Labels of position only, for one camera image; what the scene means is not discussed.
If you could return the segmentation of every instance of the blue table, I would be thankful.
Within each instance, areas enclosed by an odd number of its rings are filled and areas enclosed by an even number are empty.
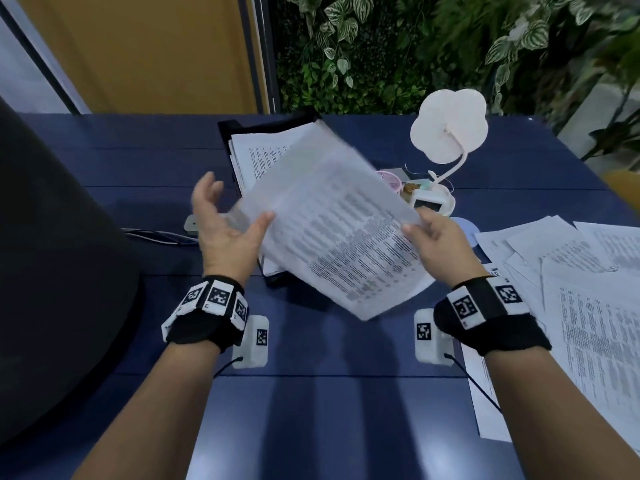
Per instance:
[[[237,119],[249,125],[282,117]],[[231,183],[216,126],[228,118],[25,116],[117,224],[174,232],[181,231],[191,188],[206,170]],[[378,168],[436,169],[409,141],[413,119],[325,117]],[[492,118],[487,141],[453,183],[454,215],[482,231],[548,214],[639,224],[532,118]],[[237,197],[228,185],[220,208],[228,210]],[[200,255],[194,248],[133,245],[147,297],[131,347],[79,408],[0,451],[0,478],[69,478],[162,353],[159,324],[201,275]],[[433,305],[446,293],[444,286],[436,284],[364,324],[304,283],[268,289],[252,276],[247,290],[252,310],[271,322],[269,363],[228,369],[215,381],[189,478],[522,478],[511,444],[478,436],[468,382],[459,371],[420,364],[413,356],[413,311]]]

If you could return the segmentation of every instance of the stack of papers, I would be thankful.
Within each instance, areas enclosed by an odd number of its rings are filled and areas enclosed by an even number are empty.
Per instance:
[[[229,141],[231,165],[242,195],[249,192],[265,172],[276,164],[292,144],[308,133],[313,125],[308,123],[279,133],[232,135]],[[286,271],[264,256],[260,257],[260,265],[265,276]]]
[[[556,361],[640,450],[640,228],[574,224],[548,216],[476,238],[532,309]],[[484,359],[465,346],[463,354],[496,400]],[[480,436],[511,441],[501,414],[474,389]]]
[[[255,152],[252,144],[241,147],[234,141],[236,155],[247,148]],[[434,282],[400,229],[420,223],[416,211],[321,121],[282,154],[253,161],[265,161],[271,169],[264,171],[258,163],[242,168],[251,191],[227,218],[245,230],[262,212],[273,210],[276,218],[262,242],[268,259],[361,320]]]

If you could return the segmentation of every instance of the hand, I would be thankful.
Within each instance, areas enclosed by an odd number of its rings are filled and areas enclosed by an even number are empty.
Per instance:
[[[471,278],[489,275],[455,221],[425,207],[416,211],[423,225],[407,224],[402,229],[430,275],[452,288]]]
[[[223,187],[222,181],[216,181],[213,172],[209,171],[196,184],[191,196],[204,276],[220,274],[244,286],[255,268],[264,233],[275,214],[261,214],[244,234],[229,227],[216,209]]]

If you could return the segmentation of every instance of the pink basket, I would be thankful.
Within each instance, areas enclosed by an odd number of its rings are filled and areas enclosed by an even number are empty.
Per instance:
[[[402,180],[400,180],[397,175],[394,175],[390,171],[386,170],[378,170],[376,173],[380,177],[382,177],[382,180],[389,184],[391,190],[393,190],[397,194],[400,193],[400,190],[402,190]]]

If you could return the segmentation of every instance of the forearm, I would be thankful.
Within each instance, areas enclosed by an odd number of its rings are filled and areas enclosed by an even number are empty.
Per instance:
[[[486,364],[527,478],[640,478],[640,458],[549,352],[493,351]]]
[[[73,480],[178,480],[191,454],[220,350],[170,344]]]

